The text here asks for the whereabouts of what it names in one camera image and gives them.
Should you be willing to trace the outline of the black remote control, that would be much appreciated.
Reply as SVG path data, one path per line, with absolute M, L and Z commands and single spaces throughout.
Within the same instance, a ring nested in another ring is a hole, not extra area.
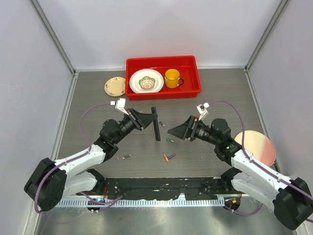
M 159 130 L 159 126 L 158 126 L 157 109 L 156 109 L 156 107 L 151 107 L 151 111 L 152 111 L 152 114 L 156 115 L 156 118 L 153 121 L 154 132 L 155 132 L 155 139 L 156 139 L 156 141 L 161 141 L 160 130 Z

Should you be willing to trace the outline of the orange battery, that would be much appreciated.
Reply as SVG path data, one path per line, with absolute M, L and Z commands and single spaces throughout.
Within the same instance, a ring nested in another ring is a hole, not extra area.
M 167 162 L 169 162 L 169 159 L 168 159 L 167 155 L 166 155 L 166 154 L 163 154 L 163 156 L 164 156 L 165 160 L 166 160 Z

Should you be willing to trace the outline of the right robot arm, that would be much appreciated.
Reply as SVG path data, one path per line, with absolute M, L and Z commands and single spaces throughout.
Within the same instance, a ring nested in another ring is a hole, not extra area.
M 257 160 L 231 137 L 225 119 L 216 118 L 205 125 L 195 116 L 168 130 L 179 139 L 199 139 L 215 146 L 217 157 L 231 166 L 221 178 L 226 193 L 239 191 L 253 197 L 270 209 L 278 221 L 296 230 L 313 213 L 313 197 L 301 178 L 291 179 Z

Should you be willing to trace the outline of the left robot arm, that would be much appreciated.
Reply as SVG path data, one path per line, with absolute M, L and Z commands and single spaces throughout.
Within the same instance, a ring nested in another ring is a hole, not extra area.
M 108 161 L 129 133 L 146 129 L 156 119 L 156 113 L 127 109 L 121 121 L 106 120 L 99 138 L 87 149 L 55 161 L 42 159 L 24 186 L 25 193 L 34 201 L 35 211 L 49 211 L 63 198 L 77 193 L 100 195 L 105 179 L 92 166 Z

